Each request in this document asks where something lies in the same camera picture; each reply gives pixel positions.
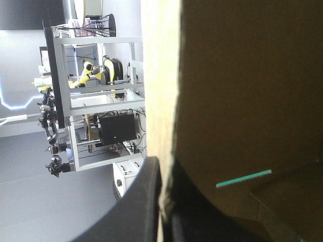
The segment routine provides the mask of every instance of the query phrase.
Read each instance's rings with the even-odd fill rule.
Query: black cable
[[[81,59],[84,59],[84,58],[87,58],[87,59],[91,59],[91,57],[87,57],[87,56],[89,56],[89,55],[92,55],[92,54],[95,54],[97,52],[97,46],[96,46],[96,50],[93,52],[93,53],[91,53],[91,54],[86,54],[86,55],[84,55],[84,56],[77,56],[76,55],[76,57],[78,57],[79,59],[77,59],[76,61],[78,62],[79,60],[81,60]]]
[[[103,155],[103,154],[107,154],[107,153],[111,153],[111,151],[106,151],[106,152],[102,152],[102,153],[94,154],[94,155],[88,155],[88,156],[81,157],[79,159],[88,158],[88,157],[92,157],[92,156],[96,156],[96,155]]]
[[[139,125],[140,125],[141,130],[142,130],[142,131],[144,131],[144,132],[146,132],[146,130],[144,130],[144,129],[142,128],[142,126],[141,126],[140,117],[138,117],[138,119],[139,119]]]

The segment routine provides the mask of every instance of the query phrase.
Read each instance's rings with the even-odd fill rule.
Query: metal frame
[[[98,111],[102,111],[101,105],[98,106],[91,106],[89,108],[73,108],[71,106],[71,94],[78,92],[78,93],[91,93],[91,92],[98,92],[98,91],[109,91],[109,90],[116,90],[116,89],[127,89],[127,88],[138,88],[143,87],[143,83],[136,83],[136,68],[142,69],[143,64],[136,60],[135,55],[135,44],[134,43],[142,42],[141,37],[78,37],[78,38],[54,38],[54,49],[55,49],[55,56],[56,56],[56,64],[58,70],[58,77],[59,77],[59,84],[60,84],[60,91],[62,96],[62,106],[63,106],[63,113],[64,116],[74,116],[79,114],[87,114],[92,113],[94,108],[98,108]],[[99,44],[99,43],[129,43],[129,57],[130,57],[130,77],[131,83],[129,84],[116,84],[116,85],[106,85],[100,87],[85,87],[85,88],[78,88],[77,90],[70,89],[67,76],[68,73],[66,71],[67,61],[65,58],[65,48],[64,45],[70,44]],[[140,102],[139,100],[136,101],[125,101],[124,104],[127,108],[137,108],[140,106],[144,106],[144,99]],[[120,103],[117,104],[108,104],[111,106],[110,110],[116,109],[123,109],[125,108],[124,105]]]
[[[68,133],[70,137],[70,145],[73,151],[74,159],[70,161],[70,168],[73,171],[87,170],[103,165],[112,164],[115,162],[126,161],[129,159],[134,159],[141,157],[142,154],[130,154],[126,156],[121,156],[114,159],[103,160],[99,162],[94,162],[91,164],[80,165],[78,156],[78,146],[85,144],[77,143],[76,133],[75,133],[75,123],[74,116],[81,114],[89,114],[96,112],[107,112],[112,110],[120,109],[136,109],[145,106],[144,98],[141,98],[135,94],[131,89],[137,89],[138,87],[143,87],[143,83],[137,83],[136,80],[136,69],[143,69],[143,63],[136,60],[135,56],[135,44],[136,42],[142,42],[141,37],[77,37],[77,38],[54,38],[53,45],[55,49],[56,64],[58,70],[58,81],[60,85],[60,94],[62,97],[63,113],[65,118],[65,123],[68,125]],[[68,84],[68,73],[66,71],[67,61],[65,58],[65,48],[64,45],[71,44],[99,44],[99,43],[129,43],[129,58],[130,58],[130,77],[131,82],[127,84],[115,84],[106,85],[99,87],[85,87],[78,89],[70,89]],[[82,106],[82,107],[72,107],[71,99],[79,97],[91,97],[96,95],[109,95],[114,93],[124,92],[127,94],[126,101],[118,101],[116,103],[107,103],[100,105]]]
[[[69,129],[70,142],[71,142],[71,148],[73,150],[73,160],[74,160],[73,162],[70,162],[70,168],[73,171],[87,170],[87,169],[96,168],[104,165],[109,165],[115,162],[121,162],[121,161],[142,157],[141,153],[137,153],[137,154],[121,156],[113,159],[102,160],[102,161],[98,161],[98,162],[94,162],[86,165],[80,165],[78,148],[77,148],[80,145],[80,143],[77,143],[77,140],[76,140],[75,124],[74,124],[73,117],[70,117],[70,122],[71,122],[71,125],[68,127],[68,129]]]

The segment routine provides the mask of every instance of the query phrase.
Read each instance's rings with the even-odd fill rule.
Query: gray floor
[[[112,166],[50,175],[44,132],[0,138],[0,241],[70,241],[116,200]]]

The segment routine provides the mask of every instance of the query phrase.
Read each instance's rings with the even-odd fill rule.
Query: white cabinet
[[[113,176],[116,188],[122,197],[136,179],[143,164],[143,158],[135,158],[113,163]]]
[[[143,158],[142,157],[138,157],[138,158],[134,158],[129,160],[131,162],[131,164],[133,164],[133,166],[139,171],[142,167],[143,164]]]

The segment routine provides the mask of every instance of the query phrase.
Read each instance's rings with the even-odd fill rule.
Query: green tape strip
[[[250,179],[260,177],[260,176],[263,176],[263,175],[268,175],[268,174],[271,174],[272,172],[273,172],[272,170],[264,170],[264,171],[261,171],[261,172],[255,173],[255,174],[245,175],[243,177],[239,177],[239,178],[235,178],[235,179],[232,179],[232,180],[227,180],[227,181],[223,181],[221,183],[217,183],[216,187],[220,188],[220,187],[232,185],[234,183],[244,182],[245,180],[250,180]]]

